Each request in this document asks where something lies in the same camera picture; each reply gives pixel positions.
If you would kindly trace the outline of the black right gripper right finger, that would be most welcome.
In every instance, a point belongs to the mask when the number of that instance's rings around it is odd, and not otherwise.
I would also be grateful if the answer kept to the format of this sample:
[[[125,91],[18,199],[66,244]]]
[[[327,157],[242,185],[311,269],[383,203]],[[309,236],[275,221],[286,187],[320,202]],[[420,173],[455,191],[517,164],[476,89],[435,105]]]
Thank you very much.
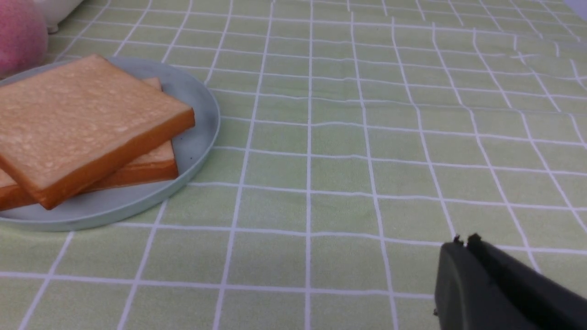
[[[586,328],[586,299],[483,241],[478,234],[468,237],[467,249],[508,301],[541,330]]]

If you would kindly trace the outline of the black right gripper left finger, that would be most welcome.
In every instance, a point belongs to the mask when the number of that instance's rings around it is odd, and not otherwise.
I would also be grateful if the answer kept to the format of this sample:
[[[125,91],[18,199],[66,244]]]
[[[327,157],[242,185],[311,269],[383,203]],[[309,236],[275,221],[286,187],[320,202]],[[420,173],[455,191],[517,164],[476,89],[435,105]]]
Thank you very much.
[[[459,236],[442,245],[434,291],[442,330],[537,330],[501,292]]]

